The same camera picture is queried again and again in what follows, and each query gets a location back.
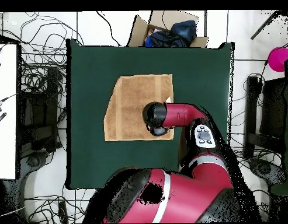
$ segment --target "silver stripe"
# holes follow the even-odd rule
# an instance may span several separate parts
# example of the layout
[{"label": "silver stripe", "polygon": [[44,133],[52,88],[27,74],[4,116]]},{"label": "silver stripe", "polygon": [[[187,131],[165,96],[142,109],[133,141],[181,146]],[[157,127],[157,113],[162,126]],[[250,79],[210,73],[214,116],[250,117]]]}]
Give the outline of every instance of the silver stripe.
[{"label": "silver stripe", "polygon": [[189,167],[192,166],[192,164],[194,162],[197,162],[197,166],[200,165],[200,164],[203,164],[203,163],[214,163],[214,164],[218,164],[220,165],[221,167],[223,167],[226,171],[228,171],[225,167],[225,164],[224,162],[216,157],[216,156],[213,156],[213,155],[203,155],[203,156],[199,156],[195,159],[193,159],[190,163],[189,163]]},{"label": "silver stripe", "polygon": [[159,223],[164,215],[166,206],[168,205],[169,201],[169,191],[171,189],[171,177],[169,174],[167,174],[165,171],[165,182],[164,182],[164,190],[163,190],[163,197],[164,199],[160,202],[157,213],[154,217],[153,223]]}]

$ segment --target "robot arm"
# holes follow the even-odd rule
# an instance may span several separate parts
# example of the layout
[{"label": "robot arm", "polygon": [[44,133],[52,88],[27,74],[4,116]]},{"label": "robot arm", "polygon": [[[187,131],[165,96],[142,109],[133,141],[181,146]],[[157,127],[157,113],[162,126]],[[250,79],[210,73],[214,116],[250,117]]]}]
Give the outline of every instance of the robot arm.
[{"label": "robot arm", "polygon": [[[225,146],[213,120],[191,104],[157,102],[145,106],[143,119],[155,136],[172,127],[184,128],[187,151],[179,172],[121,171],[94,194],[84,223],[238,222],[242,210],[227,166],[230,161],[237,166],[237,161],[225,161]],[[254,210],[254,198],[248,200]],[[99,216],[94,213],[97,205]],[[255,215],[260,219],[259,211]]]}]

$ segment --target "pink ball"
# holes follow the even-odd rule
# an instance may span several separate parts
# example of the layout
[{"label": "pink ball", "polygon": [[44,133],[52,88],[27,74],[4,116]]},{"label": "pink ball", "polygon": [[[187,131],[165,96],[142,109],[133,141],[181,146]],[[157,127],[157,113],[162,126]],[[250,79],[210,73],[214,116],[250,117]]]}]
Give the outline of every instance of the pink ball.
[{"label": "pink ball", "polygon": [[274,71],[283,72],[286,60],[288,60],[288,49],[285,47],[276,47],[270,52],[268,64]]}]

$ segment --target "white floor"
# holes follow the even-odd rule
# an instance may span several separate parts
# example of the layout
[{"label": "white floor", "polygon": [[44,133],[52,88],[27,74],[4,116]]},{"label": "white floor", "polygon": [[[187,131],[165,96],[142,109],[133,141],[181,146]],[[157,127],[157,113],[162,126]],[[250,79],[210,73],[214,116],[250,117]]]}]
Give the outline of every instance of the white floor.
[{"label": "white floor", "polygon": [[[186,11],[197,15],[199,22],[197,24],[197,35],[203,36],[204,33],[204,11]],[[148,21],[150,17],[150,11],[125,11],[125,12],[103,12],[105,18],[112,26],[113,37],[119,42],[120,45],[125,46],[129,40],[130,31],[133,25],[135,15],[140,15],[144,20]],[[234,55],[234,91],[233,99],[242,98],[245,95],[245,91],[242,88],[242,84],[246,80],[247,76],[253,72],[261,73],[264,66],[264,60],[272,48],[282,46],[288,42],[288,22],[285,18],[280,17],[278,20],[272,22],[268,27],[264,28],[262,32],[254,39],[251,40],[251,36],[261,26],[261,24],[272,13],[272,10],[208,10],[207,11],[207,36],[209,36],[208,48],[218,48],[223,42],[235,42],[235,55]],[[20,27],[24,22],[32,20],[33,13],[5,13],[4,14],[4,30],[9,30],[20,36]],[[47,25],[43,26],[39,33],[36,35],[39,27],[42,24],[57,23],[58,20],[66,23],[73,29],[77,30],[81,35],[84,45],[96,46],[96,45],[111,45],[116,46],[116,43],[110,36],[110,30],[108,24],[97,15],[96,12],[39,12],[39,15],[49,16],[41,17],[45,20],[35,20],[24,26],[22,29],[22,40],[31,42],[33,44],[44,45],[49,35],[56,33],[65,38],[78,39],[81,41],[80,36],[77,36],[76,32],[68,28],[63,28],[61,25]],[[12,37],[11,34],[4,32],[5,36]],[[59,47],[63,42],[63,38],[52,35],[47,46]],[[23,48],[27,53],[36,53],[32,48],[24,44]],[[264,74],[266,80],[281,78],[284,73],[273,72],[268,66],[266,67]],[[61,102],[61,106],[65,106],[65,100]],[[235,116],[241,113],[245,109],[245,100],[239,100],[233,103],[233,113]],[[258,113],[258,129],[260,125],[260,113],[259,107]],[[232,125],[238,125],[244,121],[244,114],[235,117],[232,120]],[[61,123],[60,128],[65,128],[65,120]],[[243,133],[244,125],[232,127],[231,132]],[[60,130],[61,142],[66,147],[65,131]],[[242,143],[243,135],[233,135],[233,138],[239,143]],[[231,142],[231,146],[234,149],[240,146],[235,141]],[[265,182],[243,167],[242,173],[244,175],[247,185],[252,190],[264,189],[267,190]],[[41,168],[39,171],[34,172],[29,176],[26,183],[25,198],[42,197],[37,200],[26,201],[26,213],[30,215],[34,210],[39,207],[43,200],[54,199],[55,196],[48,197],[48,195],[62,195],[62,188],[66,177],[66,154],[64,149],[59,149],[54,154],[53,161],[46,167]],[[67,200],[72,201],[73,205],[85,209],[88,200],[93,195],[95,190],[76,190],[68,191],[64,190],[64,196]],[[261,193],[255,193],[256,200],[260,202],[268,203],[268,197]],[[67,204],[68,215],[73,215],[75,208]],[[37,214],[34,220],[40,221],[44,217],[42,214]],[[80,223],[82,218],[76,220],[76,223]]]}]

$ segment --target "blue fabric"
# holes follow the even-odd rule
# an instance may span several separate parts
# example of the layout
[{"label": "blue fabric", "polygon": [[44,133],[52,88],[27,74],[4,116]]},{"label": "blue fabric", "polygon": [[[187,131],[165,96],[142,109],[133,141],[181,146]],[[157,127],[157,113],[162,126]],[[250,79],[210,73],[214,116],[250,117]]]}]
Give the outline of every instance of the blue fabric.
[{"label": "blue fabric", "polygon": [[189,47],[196,38],[196,22],[187,20],[175,23],[170,32],[157,31],[150,35],[154,47]]},{"label": "blue fabric", "polygon": [[153,46],[153,43],[151,41],[151,36],[148,36],[148,38],[146,39],[145,46],[146,47],[152,47]]}]

